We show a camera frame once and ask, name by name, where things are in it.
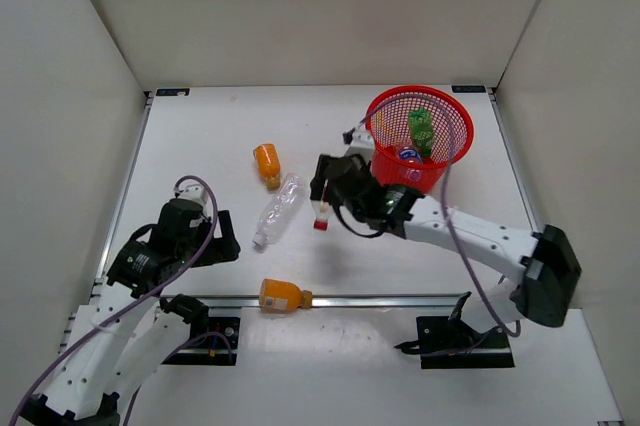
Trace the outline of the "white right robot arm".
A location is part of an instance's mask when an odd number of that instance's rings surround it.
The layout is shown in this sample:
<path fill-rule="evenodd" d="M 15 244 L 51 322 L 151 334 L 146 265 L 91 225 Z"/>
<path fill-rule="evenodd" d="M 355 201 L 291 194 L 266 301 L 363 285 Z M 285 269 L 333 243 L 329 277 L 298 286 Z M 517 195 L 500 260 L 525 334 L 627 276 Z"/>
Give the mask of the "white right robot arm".
<path fill-rule="evenodd" d="M 563 326 L 581 266 L 562 229 L 509 228 L 455 212 L 405 185 L 383 186 L 359 154 L 320 155 L 310 187 L 320 219 L 325 209 L 335 214 L 347 209 L 370 228 L 370 239 L 394 235 L 431 244 L 458 253 L 467 269 L 478 262 L 503 276 L 492 289 L 478 287 L 456 303 L 449 333 L 458 344 L 470 346 L 484 333 L 522 320 Z"/>

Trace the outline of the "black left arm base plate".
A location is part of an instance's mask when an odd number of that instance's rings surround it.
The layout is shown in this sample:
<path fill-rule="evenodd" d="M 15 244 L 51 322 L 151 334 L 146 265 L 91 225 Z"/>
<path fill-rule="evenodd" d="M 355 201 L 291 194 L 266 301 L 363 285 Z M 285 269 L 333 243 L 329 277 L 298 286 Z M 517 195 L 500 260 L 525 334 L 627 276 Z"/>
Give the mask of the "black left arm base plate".
<path fill-rule="evenodd" d="M 235 366 L 241 317 L 239 309 L 211 309 L 206 326 L 192 326 L 189 344 L 163 361 L 174 366 Z"/>

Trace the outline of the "green plastic soda bottle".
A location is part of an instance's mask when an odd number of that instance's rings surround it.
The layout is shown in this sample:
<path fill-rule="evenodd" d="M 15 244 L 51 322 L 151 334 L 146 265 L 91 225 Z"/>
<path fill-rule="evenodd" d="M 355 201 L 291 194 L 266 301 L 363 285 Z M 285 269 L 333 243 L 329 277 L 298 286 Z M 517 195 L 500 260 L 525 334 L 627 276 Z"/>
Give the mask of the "green plastic soda bottle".
<path fill-rule="evenodd" d="M 425 108 L 411 110 L 408 114 L 408 128 L 414 147 L 423 158 L 430 158 L 435 135 L 430 112 Z"/>

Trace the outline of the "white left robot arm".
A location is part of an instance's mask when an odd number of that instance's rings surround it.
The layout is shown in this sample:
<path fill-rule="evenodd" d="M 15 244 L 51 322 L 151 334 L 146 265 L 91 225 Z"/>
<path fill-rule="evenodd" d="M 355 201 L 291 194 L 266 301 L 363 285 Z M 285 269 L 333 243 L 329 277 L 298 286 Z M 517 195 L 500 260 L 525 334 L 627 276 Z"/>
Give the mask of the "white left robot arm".
<path fill-rule="evenodd" d="M 229 212 L 205 212 L 215 204 L 183 191 L 162 207 L 156 223 L 130 236 L 106 273 L 89 330 L 35 381 L 13 421 L 117 425 L 123 407 L 159 365 L 216 335 L 202 301 L 161 295 L 192 268 L 238 259 Z"/>

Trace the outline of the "blue label water bottle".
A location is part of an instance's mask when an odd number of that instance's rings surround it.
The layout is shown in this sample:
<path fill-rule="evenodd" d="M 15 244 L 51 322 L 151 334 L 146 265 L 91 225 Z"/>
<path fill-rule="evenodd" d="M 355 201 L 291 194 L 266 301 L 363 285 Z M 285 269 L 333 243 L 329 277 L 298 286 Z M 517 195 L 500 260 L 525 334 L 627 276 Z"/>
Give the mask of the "blue label water bottle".
<path fill-rule="evenodd" d="M 400 161 L 414 164 L 422 164 L 423 157 L 413 146 L 399 145 L 396 148 L 396 156 Z"/>

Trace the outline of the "clear bottle red label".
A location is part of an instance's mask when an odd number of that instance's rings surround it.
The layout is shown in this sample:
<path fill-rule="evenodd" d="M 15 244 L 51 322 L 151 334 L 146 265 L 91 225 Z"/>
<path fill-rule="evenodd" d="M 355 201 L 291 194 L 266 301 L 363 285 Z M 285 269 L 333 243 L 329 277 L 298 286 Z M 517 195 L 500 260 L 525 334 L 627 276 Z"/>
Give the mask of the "clear bottle red label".
<path fill-rule="evenodd" d="M 329 218 L 332 214 L 331 205 L 325 198 L 325 184 L 317 183 L 311 186 L 311 204 L 315 214 L 313 228 L 320 231 L 326 231 L 328 228 Z"/>

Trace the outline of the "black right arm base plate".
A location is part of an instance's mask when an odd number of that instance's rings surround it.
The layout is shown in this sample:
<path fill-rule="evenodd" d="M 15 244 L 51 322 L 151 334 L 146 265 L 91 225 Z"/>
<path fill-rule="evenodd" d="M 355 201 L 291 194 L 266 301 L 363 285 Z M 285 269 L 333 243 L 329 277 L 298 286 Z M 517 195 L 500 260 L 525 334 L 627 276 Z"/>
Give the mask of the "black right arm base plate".
<path fill-rule="evenodd" d="M 417 338 L 394 348 L 418 357 L 423 370 L 514 368 L 508 337 L 500 328 L 478 333 L 462 322 L 462 308 L 470 296 L 462 295 L 449 316 L 417 317 Z"/>

